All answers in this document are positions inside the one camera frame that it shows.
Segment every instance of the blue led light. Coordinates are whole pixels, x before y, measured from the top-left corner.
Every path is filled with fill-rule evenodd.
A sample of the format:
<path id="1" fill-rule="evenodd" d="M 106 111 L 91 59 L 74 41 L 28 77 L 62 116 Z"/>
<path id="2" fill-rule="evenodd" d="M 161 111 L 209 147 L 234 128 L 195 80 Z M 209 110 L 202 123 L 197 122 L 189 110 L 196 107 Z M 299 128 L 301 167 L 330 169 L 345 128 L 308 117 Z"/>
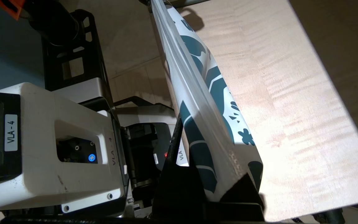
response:
<path id="1" fill-rule="evenodd" d="M 88 160 L 89 160 L 90 162 L 95 161 L 95 159 L 96 159 L 95 154 L 91 154 L 91 155 L 88 156 Z"/>

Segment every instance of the orange part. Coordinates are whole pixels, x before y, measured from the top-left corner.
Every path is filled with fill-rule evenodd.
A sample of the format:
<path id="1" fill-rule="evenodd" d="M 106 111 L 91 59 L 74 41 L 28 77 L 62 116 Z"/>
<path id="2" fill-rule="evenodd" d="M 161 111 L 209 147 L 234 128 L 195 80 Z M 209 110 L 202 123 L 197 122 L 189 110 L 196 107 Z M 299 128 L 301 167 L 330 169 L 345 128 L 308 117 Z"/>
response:
<path id="1" fill-rule="evenodd" d="M 0 0 L 0 7 L 15 20 L 19 19 L 25 0 Z"/>

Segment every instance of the plastic bag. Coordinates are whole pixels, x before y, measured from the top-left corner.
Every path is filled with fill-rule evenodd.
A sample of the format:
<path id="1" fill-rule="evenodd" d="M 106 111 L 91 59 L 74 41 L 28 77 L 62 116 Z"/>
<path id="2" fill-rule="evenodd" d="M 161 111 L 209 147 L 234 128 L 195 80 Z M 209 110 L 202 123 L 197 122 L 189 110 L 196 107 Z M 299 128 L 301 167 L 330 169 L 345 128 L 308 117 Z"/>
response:
<path id="1" fill-rule="evenodd" d="M 152 11 L 207 198 L 219 201 L 246 174 L 259 190 L 262 161 L 215 59 L 175 8 L 152 0 Z"/>

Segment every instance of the floor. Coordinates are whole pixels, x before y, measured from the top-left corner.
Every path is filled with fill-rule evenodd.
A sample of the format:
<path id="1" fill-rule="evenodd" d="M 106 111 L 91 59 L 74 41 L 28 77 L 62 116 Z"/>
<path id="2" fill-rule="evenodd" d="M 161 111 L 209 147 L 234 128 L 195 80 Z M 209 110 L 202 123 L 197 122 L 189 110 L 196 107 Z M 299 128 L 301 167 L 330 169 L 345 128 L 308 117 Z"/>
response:
<path id="1" fill-rule="evenodd" d="M 114 102 L 139 96 L 172 106 L 145 5 L 137 0 L 60 2 L 69 12 L 84 9 L 94 15 Z"/>

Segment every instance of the wooden board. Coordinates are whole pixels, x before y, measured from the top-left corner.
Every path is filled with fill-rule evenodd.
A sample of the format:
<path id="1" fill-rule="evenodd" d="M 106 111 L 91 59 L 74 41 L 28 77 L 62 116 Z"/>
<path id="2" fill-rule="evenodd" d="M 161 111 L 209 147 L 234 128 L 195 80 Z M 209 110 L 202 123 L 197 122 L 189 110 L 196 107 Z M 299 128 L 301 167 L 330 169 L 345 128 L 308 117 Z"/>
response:
<path id="1" fill-rule="evenodd" d="M 250 127 L 264 164 L 265 219 L 357 204 L 358 129 L 290 3 L 211 0 L 178 11 Z"/>

